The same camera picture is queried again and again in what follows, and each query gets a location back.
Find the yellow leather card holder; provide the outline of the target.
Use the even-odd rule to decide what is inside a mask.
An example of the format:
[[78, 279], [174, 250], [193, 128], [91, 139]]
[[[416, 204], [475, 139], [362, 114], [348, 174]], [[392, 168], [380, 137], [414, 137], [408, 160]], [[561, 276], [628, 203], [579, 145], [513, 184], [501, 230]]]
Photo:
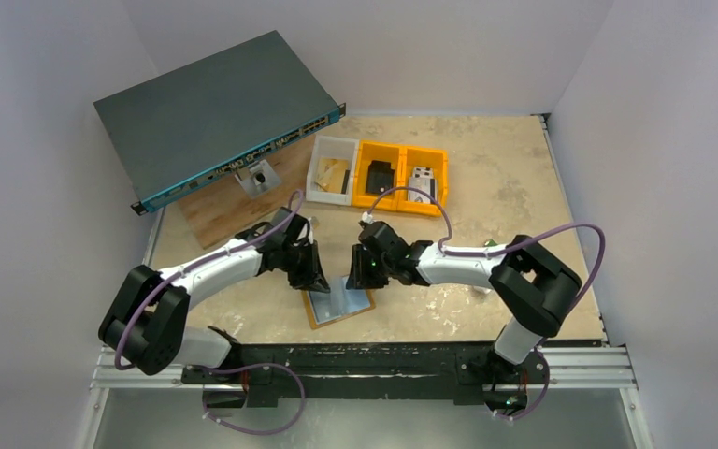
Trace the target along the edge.
[[319, 329], [376, 307], [370, 290], [349, 289], [348, 276], [330, 281], [329, 293], [302, 291], [305, 312], [311, 329]]

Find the white VIP card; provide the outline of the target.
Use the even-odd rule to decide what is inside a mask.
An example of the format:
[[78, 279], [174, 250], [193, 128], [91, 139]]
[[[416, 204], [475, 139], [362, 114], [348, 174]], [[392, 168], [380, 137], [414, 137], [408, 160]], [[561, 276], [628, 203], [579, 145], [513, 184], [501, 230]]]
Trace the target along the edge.
[[408, 183], [408, 201], [420, 204], [434, 204], [437, 199], [436, 179], [410, 178]]

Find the gold cards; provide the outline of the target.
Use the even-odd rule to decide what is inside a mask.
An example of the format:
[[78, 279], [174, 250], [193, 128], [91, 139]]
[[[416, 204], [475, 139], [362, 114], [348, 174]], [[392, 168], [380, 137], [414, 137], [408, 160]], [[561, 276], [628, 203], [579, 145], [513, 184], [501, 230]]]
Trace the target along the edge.
[[347, 193], [351, 165], [348, 160], [322, 157], [315, 171], [315, 186], [321, 192]]

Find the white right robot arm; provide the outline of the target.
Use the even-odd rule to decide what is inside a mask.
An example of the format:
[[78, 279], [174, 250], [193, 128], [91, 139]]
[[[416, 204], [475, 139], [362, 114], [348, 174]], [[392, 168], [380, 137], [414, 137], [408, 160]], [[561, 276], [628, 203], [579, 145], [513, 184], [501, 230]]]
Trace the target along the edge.
[[363, 224], [345, 286], [377, 290], [391, 280], [495, 292], [512, 315], [487, 356], [490, 373], [501, 381], [520, 373], [530, 352], [558, 334], [582, 291], [579, 275], [527, 235], [508, 245], [450, 247], [431, 240], [408, 243], [383, 221]]

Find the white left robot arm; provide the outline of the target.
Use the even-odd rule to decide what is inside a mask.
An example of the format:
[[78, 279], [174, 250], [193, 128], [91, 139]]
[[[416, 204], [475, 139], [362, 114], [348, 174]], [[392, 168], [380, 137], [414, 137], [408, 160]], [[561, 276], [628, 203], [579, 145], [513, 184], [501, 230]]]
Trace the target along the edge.
[[237, 341], [216, 327], [188, 326], [189, 312], [226, 287], [280, 270], [291, 288], [329, 293], [310, 220], [286, 207], [186, 264], [132, 268], [98, 329], [117, 369], [154, 375], [173, 364], [204, 368], [217, 382], [236, 379]]

